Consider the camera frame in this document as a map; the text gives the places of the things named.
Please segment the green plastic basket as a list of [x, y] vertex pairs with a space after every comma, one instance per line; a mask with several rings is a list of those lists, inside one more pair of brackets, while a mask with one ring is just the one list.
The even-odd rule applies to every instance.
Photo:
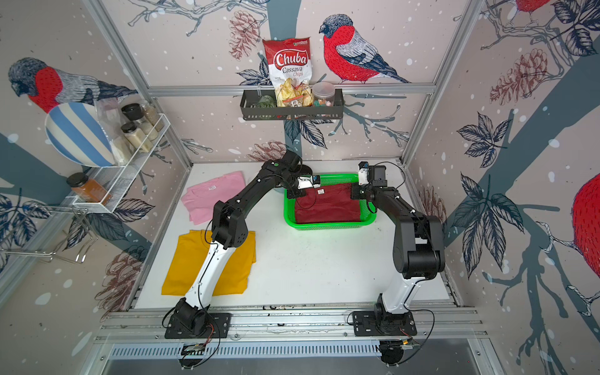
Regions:
[[[356, 173], [322, 174], [320, 175], [320, 179], [320, 187], [336, 184], [356, 184], [359, 181]], [[305, 195], [309, 189], [312, 188], [304, 189]], [[284, 219], [290, 227], [299, 231], [360, 228], [372, 224], [377, 218], [375, 213], [369, 211], [367, 202], [365, 200], [359, 200], [361, 209], [359, 222], [298, 224], [295, 221], [296, 200], [297, 199], [287, 199], [287, 195], [284, 195]]]

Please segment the dark red t-shirt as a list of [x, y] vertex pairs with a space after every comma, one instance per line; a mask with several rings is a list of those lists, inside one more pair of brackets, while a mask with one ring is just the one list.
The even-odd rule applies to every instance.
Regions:
[[295, 203], [295, 221], [311, 223], [359, 222], [361, 209], [359, 200], [351, 198], [351, 184], [336, 184], [309, 189]]

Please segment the pink t-shirt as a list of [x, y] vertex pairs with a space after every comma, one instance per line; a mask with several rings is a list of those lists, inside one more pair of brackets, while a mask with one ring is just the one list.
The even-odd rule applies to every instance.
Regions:
[[236, 171], [189, 187], [181, 197], [181, 202], [187, 209], [189, 220], [194, 225], [200, 225], [213, 218], [213, 208], [218, 201], [228, 201], [245, 186], [243, 173]]

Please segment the yellow t-shirt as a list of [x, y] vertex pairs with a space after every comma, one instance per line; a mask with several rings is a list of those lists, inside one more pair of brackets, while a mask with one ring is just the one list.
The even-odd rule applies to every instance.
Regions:
[[[200, 272], [208, 252], [209, 244], [205, 241], [205, 231], [190, 231], [181, 235], [162, 285], [161, 295], [183, 297]], [[255, 262], [256, 233], [250, 231], [242, 247], [228, 260], [213, 295], [243, 294], [248, 287], [248, 278]]]

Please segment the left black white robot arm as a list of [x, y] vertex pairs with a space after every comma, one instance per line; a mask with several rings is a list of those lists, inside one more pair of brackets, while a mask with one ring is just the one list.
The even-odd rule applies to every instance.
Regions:
[[293, 151], [287, 151], [281, 159], [268, 160], [241, 192], [214, 205], [208, 255], [188, 293], [171, 309], [168, 328], [180, 324], [195, 334], [202, 332], [217, 282], [235, 250], [248, 239], [248, 214], [274, 188], [301, 192], [301, 163], [301, 157]]

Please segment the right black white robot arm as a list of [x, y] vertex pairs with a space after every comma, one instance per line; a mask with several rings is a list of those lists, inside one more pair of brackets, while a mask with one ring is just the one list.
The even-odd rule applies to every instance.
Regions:
[[445, 269], [442, 223], [414, 209], [394, 187], [353, 184], [351, 198], [383, 212], [395, 225], [392, 260], [397, 278], [378, 297], [374, 321], [399, 325], [411, 312], [410, 303], [424, 282]]

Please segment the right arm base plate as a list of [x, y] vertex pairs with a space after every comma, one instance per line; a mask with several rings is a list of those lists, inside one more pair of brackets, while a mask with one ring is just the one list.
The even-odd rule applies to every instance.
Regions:
[[417, 327], [410, 312], [404, 314], [390, 314], [376, 317], [372, 311], [354, 311], [349, 314], [347, 321], [353, 327], [356, 337], [381, 337], [417, 335]]

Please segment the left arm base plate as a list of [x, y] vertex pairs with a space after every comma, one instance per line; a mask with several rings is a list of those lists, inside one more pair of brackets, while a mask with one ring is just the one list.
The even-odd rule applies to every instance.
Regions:
[[173, 314], [165, 339], [226, 338], [231, 325], [230, 313], [200, 313], [195, 317]]

